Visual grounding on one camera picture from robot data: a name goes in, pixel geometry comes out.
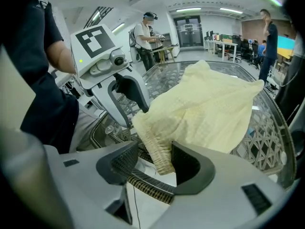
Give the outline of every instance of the man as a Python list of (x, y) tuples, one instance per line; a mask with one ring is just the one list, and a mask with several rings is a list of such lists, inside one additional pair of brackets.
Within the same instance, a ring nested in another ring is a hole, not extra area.
[(154, 66), (154, 60), (152, 55), (152, 48), (149, 42), (153, 42), (157, 39), (157, 36), (151, 36), (149, 32), (149, 25), (152, 25), (154, 21), (154, 14), (147, 12), (144, 14), (142, 23), (139, 23), (134, 28), (134, 37), (136, 41), (136, 49), (144, 63), (146, 71)]
[[(157, 32), (156, 33), (153, 32), (153, 28), (151, 26), (148, 26), (148, 27), (149, 27), (149, 32), (150, 32), (151, 36), (156, 36), (156, 35), (159, 34)], [(163, 45), (160, 42), (160, 40), (158, 40), (158, 39), (154, 40), (154, 43), (152, 43), (152, 50), (158, 50), (158, 49), (161, 49), (161, 48), (163, 48)], [(154, 52), (153, 55), (154, 55), (154, 60), (157, 63), (160, 63), (161, 59), (160, 59), (159, 52)]]
[(3, 40), (11, 61), (36, 94), (20, 128), (56, 147), (60, 154), (77, 147), (86, 149), (97, 117), (79, 108), (77, 99), (64, 94), (48, 73), (51, 63), (59, 71), (75, 74), (71, 51), (63, 43), (51, 4), (30, 0), (22, 9), (20, 23)]
[(270, 66), (273, 66), (277, 59), (277, 28), (271, 21), (271, 15), (268, 10), (262, 9), (261, 16), (265, 22), (264, 36), (267, 38), (266, 47), (263, 50), (264, 62), (259, 72), (258, 79), (267, 82)]
[(266, 47), (266, 40), (263, 40), (263, 44), (258, 46), (258, 51), (257, 51), (258, 56), (263, 57), (263, 51), (265, 50), (265, 47)]

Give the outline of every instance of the doorway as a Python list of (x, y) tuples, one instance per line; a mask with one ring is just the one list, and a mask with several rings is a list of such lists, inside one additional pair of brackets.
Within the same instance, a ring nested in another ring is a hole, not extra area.
[(203, 46), (200, 16), (174, 19), (180, 47)]

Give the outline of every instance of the black sleeve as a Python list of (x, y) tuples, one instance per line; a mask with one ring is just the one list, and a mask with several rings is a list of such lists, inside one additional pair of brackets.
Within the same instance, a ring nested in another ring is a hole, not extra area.
[(52, 13), (52, 6), (48, 2), (44, 10), (45, 31), (44, 31), (44, 49), (46, 50), (54, 42), (63, 41)]
[(275, 31), (276, 31), (276, 26), (274, 24), (271, 24), (268, 28), (269, 34), (274, 35)]

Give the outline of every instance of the yellow cloth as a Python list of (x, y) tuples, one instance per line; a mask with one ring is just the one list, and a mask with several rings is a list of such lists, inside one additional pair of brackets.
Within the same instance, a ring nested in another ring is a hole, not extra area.
[(159, 95), (147, 113), (132, 119), (160, 175), (174, 171), (171, 142), (229, 153), (245, 135), (253, 98), (264, 82), (246, 82), (210, 69), (205, 61), (189, 65), (181, 82)]

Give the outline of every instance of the black shirt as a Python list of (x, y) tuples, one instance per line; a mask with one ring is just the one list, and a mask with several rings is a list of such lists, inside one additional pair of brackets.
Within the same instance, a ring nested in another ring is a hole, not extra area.
[(268, 26), (269, 36), (267, 36), (266, 57), (277, 59), (277, 27), (270, 22)]
[(63, 40), (51, 4), (44, 9), (39, 0), (31, 0), (18, 16), (21, 16), (21, 23), (7, 33), (4, 46), (18, 72), (36, 94), (21, 130), (35, 135), (43, 144), (56, 147), (60, 154), (68, 153), (79, 106), (77, 99), (64, 94), (48, 73), (45, 50)]

